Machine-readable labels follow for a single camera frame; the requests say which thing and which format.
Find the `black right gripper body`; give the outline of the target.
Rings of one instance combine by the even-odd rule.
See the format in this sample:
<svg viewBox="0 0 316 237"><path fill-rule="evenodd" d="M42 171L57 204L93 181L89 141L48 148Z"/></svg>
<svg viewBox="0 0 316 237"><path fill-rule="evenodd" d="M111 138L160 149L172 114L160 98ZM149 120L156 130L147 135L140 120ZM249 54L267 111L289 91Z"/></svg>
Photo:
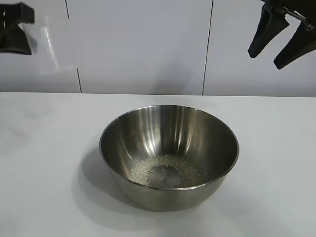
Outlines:
<svg viewBox="0 0 316 237"><path fill-rule="evenodd" d="M316 29L316 0L264 0L263 2L285 10L287 14L303 22L308 29Z"/></svg>

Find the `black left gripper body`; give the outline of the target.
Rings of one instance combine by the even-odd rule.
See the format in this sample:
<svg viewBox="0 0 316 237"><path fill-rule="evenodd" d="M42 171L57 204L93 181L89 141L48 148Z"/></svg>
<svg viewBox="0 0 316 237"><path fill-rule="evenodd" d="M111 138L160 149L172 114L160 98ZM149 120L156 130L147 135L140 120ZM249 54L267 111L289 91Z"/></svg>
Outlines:
<svg viewBox="0 0 316 237"><path fill-rule="evenodd" d="M15 44L20 37L21 29L17 20L21 16L21 4L0 5L0 43Z"/></svg>

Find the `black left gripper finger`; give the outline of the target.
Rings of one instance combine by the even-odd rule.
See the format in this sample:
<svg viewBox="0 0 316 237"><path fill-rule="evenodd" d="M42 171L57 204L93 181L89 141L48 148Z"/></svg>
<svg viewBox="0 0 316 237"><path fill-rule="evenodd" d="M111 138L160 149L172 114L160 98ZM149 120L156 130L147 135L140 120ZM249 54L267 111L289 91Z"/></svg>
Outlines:
<svg viewBox="0 0 316 237"><path fill-rule="evenodd" d="M20 2L18 6L18 21L19 23L34 24L35 23L35 11L27 4Z"/></svg>
<svg viewBox="0 0 316 237"><path fill-rule="evenodd" d="M25 32L18 26L0 37L0 52L7 54L32 54Z"/></svg>

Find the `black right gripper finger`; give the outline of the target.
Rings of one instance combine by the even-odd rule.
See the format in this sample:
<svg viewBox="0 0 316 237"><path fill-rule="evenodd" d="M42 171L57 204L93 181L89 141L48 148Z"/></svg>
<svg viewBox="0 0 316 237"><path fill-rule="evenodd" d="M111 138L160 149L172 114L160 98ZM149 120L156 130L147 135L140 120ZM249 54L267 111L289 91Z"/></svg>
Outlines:
<svg viewBox="0 0 316 237"><path fill-rule="evenodd" d="M300 23L291 40L274 59L278 69L282 69L296 59L316 49L316 28L310 29Z"/></svg>
<svg viewBox="0 0 316 237"><path fill-rule="evenodd" d="M251 58L257 57L275 36L289 26L285 16L284 9L263 5L257 31L248 49Z"/></svg>

